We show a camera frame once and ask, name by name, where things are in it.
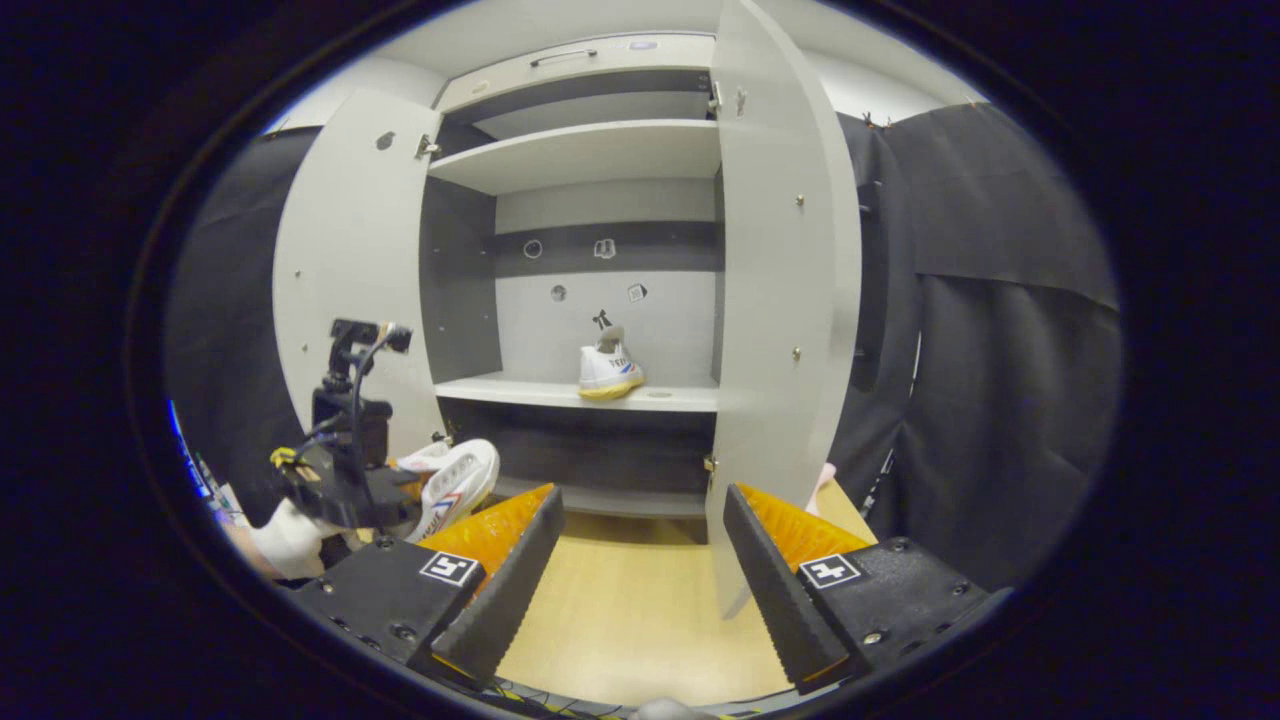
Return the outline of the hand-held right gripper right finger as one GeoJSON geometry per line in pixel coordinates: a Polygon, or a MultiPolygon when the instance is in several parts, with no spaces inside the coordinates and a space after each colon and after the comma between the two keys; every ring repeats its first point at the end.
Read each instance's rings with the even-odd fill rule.
{"type": "Polygon", "coordinates": [[[724,529],[800,694],[899,670],[968,635],[988,591],[906,537],[869,543],[764,491],[731,486],[724,529]]]}

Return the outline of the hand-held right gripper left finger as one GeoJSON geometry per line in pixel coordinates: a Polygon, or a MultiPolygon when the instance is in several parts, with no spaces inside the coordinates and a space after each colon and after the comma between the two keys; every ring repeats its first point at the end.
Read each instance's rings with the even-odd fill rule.
{"type": "Polygon", "coordinates": [[[490,685],[564,528],[552,483],[419,542],[376,538],[292,591],[301,609],[420,675],[490,685]]]}

